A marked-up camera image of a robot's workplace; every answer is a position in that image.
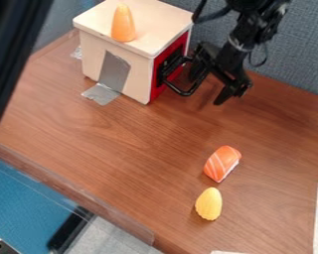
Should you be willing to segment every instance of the clear plastic sheet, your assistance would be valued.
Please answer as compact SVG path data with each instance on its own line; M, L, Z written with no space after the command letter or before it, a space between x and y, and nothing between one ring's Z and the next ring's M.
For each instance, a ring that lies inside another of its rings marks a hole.
M51 171L43 170L56 177ZM83 249L85 253L96 253L96 250L99 250L98 253L159 253L151 247L154 235L150 230L84 190L80 191L84 192L86 198L94 200L100 207L102 215L118 225L126 225L125 229L128 231L136 228L136 231L140 232L137 237L141 240L100 216L95 215L87 219L86 210L76 202L2 161L0 161L0 181L2 182L0 191L3 193L0 195L0 237L21 253L35 253L36 249L40 249L41 242L43 245L48 243L70 215L81 218L86 224L71 242L66 253L80 253ZM71 183L66 182L65 185L74 188ZM7 207L15 210L14 214L19 221L11 215L12 212L7 211ZM28 233L26 234L28 228L32 228L35 234L40 234L38 242L33 243L33 239L28 237ZM43 250L45 249L49 249L49 246L43 246Z

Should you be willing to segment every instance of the wooden table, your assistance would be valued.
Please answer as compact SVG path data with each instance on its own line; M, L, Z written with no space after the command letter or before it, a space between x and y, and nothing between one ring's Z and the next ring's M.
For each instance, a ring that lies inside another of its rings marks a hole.
M70 57L78 45L69 33L31 57L0 125L1 159L167 253L312 253L317 95L252 73L255 87L223 106L211 76L191 97L99 106L80 95L94 83ZM218 185L203 165L222 145L242 160ZM208 187L224 199L214 222L194 210Z

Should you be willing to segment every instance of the salmon slice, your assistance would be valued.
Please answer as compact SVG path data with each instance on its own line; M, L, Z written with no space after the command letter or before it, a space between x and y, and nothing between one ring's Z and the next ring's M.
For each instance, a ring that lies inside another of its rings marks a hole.
M211 179L220 183L239 163L241 153L231 147L219 148L204 166L204 173Z

